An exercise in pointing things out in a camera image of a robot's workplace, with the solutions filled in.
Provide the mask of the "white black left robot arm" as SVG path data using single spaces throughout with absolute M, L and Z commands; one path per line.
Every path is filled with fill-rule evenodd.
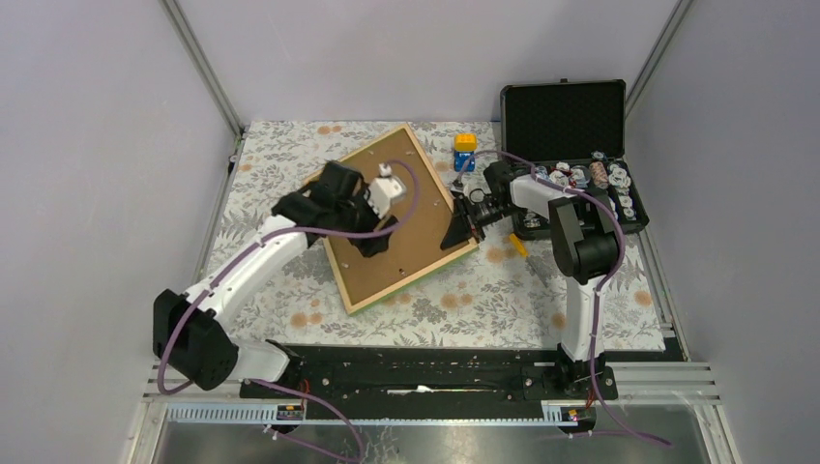
M 419 185 L 399 178 L 397 159 L 379 164 L 367 181 L 339 161 L 284 195 L 252 238 L 213 273 L 182 293 L 167 289 L 154 301 L 152 348 L 160 360 L 157 388 L 172 395 L 191 386 L 210 391 L 228 380 L 265 386 L 286 397 L 300 384 L 291 355 L 272 341 L 232 337 L 228 327 L 267 282 L 318 240 L 347 239 L 362 256 L 388 249 L 407 221 L 393 210 Z

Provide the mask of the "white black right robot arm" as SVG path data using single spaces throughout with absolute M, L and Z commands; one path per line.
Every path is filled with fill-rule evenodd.
M 533 212 L 549 223 L 552 256 L 566 279 L 567 327 L 559 342 L 570 362 L 554 373 L 556 389 L 578 398 L 593 385 L 583 362 L 598 360 L 601 307 L 609 280 L 624 259 L 624 233 L 602 191 L 587 193 L 555 184 L 537 174 L 514 170 L 495 161 L 484 170 L 490 191 L 480 202 L 470 199 L 460 177 L 451 183 L 454 212 L 440 244 L 443 250 L 471 239 L 484 239 L 484 229 L 519 212 Z

